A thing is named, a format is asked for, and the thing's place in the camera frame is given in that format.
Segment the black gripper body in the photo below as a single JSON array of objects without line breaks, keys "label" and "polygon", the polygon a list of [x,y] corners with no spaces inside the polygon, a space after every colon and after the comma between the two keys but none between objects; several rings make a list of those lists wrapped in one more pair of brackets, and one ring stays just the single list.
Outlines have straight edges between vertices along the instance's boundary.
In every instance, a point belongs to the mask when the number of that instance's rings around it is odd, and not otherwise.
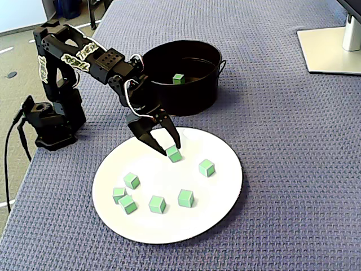
[{"label": "black gripper body", "polygon": [[121,104],[131,110],[131,114],[127,117],[147,117],[155,124],[159,124],[155,119],[155,113],[164,111],[164,109],[151,87],[149,76],[141,75],[140,77],[125,80],[120,75],[117,75],[116,91]]}]

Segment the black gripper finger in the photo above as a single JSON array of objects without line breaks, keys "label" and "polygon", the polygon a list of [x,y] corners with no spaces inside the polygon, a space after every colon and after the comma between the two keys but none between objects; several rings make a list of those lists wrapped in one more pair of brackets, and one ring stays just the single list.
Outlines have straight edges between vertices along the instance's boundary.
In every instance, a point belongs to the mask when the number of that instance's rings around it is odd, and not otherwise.
[{"label": "black gripper finger", "polygon": [[163,128],[165,128],[168,131],[168,133],[174,140],[176,147],[180,149],[181,148],[180,135],[174,123],[172,122],[170,116],[165,111],[159,111],[155,113],[155,119]]},{"label": "black gripper finger", "polygon": [[127,117],[127,125],[132,131],[133,135],[141,142],[156,150],[160,154],[166,156],[166,151],[159,145],[156,139],[152,136],[151,130],[155,123],[147,117]]}]

